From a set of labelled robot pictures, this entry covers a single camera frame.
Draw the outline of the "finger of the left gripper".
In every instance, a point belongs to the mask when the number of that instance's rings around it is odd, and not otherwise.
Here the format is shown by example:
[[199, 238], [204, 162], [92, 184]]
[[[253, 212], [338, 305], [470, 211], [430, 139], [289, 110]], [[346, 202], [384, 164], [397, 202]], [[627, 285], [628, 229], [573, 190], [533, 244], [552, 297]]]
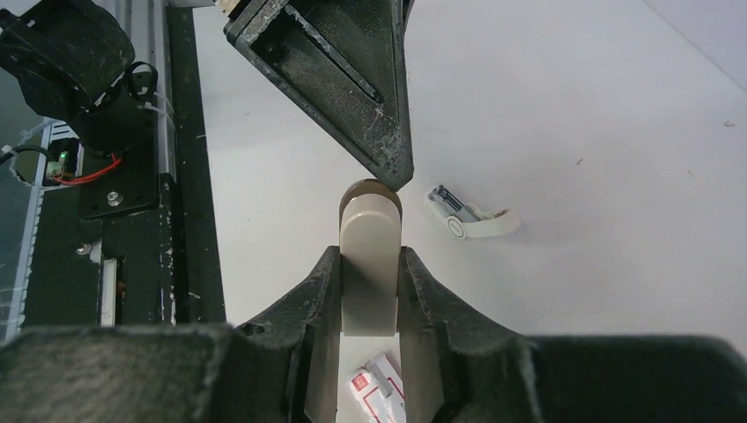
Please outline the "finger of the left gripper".
[[413, 3], [226, 1], [228, 42], [392, 191], [414, 175], [404, 35]]

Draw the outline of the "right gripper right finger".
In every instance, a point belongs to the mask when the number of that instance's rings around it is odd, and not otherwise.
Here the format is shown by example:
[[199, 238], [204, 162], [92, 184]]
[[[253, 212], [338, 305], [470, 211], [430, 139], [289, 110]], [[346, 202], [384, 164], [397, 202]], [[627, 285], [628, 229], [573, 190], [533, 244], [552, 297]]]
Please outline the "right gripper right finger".
[[743, 422], [746, 362], [703, 336], [525, 336], [442, 285], [399, 275], [409, 422]]

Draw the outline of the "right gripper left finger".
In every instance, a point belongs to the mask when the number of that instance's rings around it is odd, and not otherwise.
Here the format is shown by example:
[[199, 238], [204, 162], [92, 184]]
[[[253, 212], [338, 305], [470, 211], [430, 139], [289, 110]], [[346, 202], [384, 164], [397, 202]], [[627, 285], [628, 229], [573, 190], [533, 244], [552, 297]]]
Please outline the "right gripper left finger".
[[4, 422], [331, 422], [342, 257], [238, 327], [25, 330], [1, 350]]

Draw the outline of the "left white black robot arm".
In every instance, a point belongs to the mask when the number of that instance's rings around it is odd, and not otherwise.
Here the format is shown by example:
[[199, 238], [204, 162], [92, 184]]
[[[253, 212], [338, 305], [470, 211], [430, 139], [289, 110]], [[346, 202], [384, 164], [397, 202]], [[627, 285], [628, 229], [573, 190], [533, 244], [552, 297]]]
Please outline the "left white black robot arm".
[[[414, 173], [404, 33], [407, 1], [220, 1], [227, 41], [395, 191]], [[1, 66], [39, 115], [70, 123], [96, 152], [144, 132], [135, 49], [91, 1], [1, 12]]]

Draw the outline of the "left green circuit board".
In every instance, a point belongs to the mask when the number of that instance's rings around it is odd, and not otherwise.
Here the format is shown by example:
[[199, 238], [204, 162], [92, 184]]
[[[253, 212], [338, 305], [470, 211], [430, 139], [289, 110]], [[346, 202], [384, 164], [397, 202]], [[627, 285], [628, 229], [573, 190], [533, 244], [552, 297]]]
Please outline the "left green circuit board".
[[45, 178], [50, 181], [73, 179], [78, 170], [77, 159], [76, 153], [62, 151], [56, 160], [46, 165]]

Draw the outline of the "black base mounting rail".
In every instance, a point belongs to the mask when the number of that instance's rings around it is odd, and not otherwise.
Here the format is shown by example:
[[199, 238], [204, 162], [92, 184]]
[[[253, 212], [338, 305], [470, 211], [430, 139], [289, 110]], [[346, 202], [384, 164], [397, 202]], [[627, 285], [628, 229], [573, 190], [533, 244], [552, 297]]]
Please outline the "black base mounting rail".
[[143, 160], [81, 187], [33, 188], [9, 334], [41, 325], [226, 319], [193, 10], [106, 1], [159, 73]]

